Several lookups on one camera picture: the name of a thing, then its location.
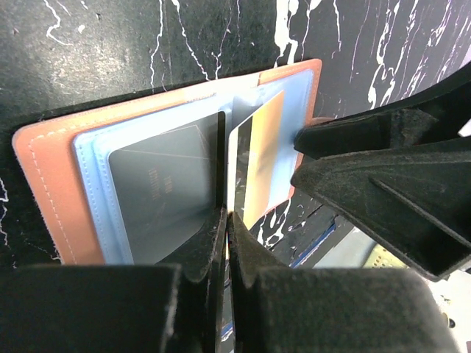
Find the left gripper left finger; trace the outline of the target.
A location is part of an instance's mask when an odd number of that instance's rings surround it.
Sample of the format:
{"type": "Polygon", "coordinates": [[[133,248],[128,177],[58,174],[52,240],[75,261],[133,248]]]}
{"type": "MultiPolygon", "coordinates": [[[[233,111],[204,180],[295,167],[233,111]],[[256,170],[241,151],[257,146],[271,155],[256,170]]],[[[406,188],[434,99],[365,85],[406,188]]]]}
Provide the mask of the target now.
{"type": "Polygon", "coordinates": [[[3,352],[218,352],[227,212],[154,265],[1,274],[3,352]]]}

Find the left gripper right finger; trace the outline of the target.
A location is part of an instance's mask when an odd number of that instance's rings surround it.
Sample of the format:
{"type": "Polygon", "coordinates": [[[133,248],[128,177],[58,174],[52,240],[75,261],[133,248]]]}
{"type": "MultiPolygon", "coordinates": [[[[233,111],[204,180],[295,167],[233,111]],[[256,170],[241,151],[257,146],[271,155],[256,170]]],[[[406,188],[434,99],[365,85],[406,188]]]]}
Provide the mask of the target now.
{"type": "Polygon", "coordinates": [[[290,268],[227,221],[237,352],[456,352],[424,281],[406,269],[290,268]]]}

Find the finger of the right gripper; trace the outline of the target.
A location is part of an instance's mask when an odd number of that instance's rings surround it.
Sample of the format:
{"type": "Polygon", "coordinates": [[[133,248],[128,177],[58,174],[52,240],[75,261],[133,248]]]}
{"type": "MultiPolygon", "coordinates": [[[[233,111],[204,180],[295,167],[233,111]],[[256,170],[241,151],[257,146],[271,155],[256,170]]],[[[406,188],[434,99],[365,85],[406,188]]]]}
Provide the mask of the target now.
{"type": "Polygon", "coordinates": [[[406,99],[301,129],[292,185],[433,281],[470,260],[470,67],[406,99]]]}

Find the black VIP card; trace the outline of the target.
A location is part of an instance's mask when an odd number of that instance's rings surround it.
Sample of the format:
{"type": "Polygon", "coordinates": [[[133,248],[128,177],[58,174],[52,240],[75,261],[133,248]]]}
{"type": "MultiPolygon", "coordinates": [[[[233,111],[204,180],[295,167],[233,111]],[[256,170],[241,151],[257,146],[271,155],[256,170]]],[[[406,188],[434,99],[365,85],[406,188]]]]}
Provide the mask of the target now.
{"type": "Polygon", "coordinates": [[[155,264],[171,254],[216,207],[224,128],[219,111],[110,153],[134,264],[155,264]]]}

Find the pink leather card holder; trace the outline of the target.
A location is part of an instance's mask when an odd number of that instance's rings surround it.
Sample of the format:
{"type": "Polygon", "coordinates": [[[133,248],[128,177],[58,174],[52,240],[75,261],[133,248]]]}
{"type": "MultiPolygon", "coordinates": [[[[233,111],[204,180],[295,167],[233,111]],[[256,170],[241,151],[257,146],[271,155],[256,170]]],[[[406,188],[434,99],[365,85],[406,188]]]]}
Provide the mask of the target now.
{"type": "Polygon", "coordinates": [[[220,91],[227,92],[231,88],[256,88],[307,69],[314,73],[312,88],[316,90],[322,61],[311,59],[253,74],[203,82],[20,128],[13,135],[13,149],[61,262],[66,265],[102,265],[105,262],[71,148],[76,135],[203,99],[220,91]]]}

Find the orange card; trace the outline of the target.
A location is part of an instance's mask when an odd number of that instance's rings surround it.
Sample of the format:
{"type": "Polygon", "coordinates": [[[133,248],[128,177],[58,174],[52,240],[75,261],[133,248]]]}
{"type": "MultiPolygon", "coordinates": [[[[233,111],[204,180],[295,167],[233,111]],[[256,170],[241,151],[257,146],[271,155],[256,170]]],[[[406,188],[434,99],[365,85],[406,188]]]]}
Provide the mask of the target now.
{"type": "Polygon", "coordinates": [[[243,115],[228,138],[227,210],[251,228],[266,212],[285,93],[243,115]]]}

